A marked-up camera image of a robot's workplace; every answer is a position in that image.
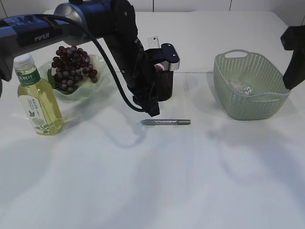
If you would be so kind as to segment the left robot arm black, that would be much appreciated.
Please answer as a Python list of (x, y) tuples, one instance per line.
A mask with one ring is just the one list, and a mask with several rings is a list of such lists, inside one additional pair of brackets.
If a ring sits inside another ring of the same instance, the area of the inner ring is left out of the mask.
[(65, 42), (93, 42), (106, 61), (126, 104), (154, 117), (160, 114), (157, 71), (138, 39), (134, 7), (126, 0), (71, 0), (77, 18), (26, 14), (0, 21), (0, 79), (10, 81), (15, 57)]

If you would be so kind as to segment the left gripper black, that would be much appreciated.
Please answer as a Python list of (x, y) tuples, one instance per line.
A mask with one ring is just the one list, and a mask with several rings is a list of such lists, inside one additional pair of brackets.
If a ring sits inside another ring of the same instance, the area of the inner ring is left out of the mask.
[(164, 60), (164, 54), (160, 48), (147, 50), (141, 48), (135, 56), (131, 78), (127, 83), (133, 102), (140, 107), (141, 112), (151, 117), (160, 114), (159, 90), (157, 89), (159, 74), (155, 65)]

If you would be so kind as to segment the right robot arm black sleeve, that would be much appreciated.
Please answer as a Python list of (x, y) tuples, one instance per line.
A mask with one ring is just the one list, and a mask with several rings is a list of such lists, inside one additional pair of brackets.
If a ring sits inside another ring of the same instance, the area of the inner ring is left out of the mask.
[(293, 51), (283, 75), (286, 89), (292, 90), (305, 80), (305, 26), (289, 26), (280, 39), (286, 51)]

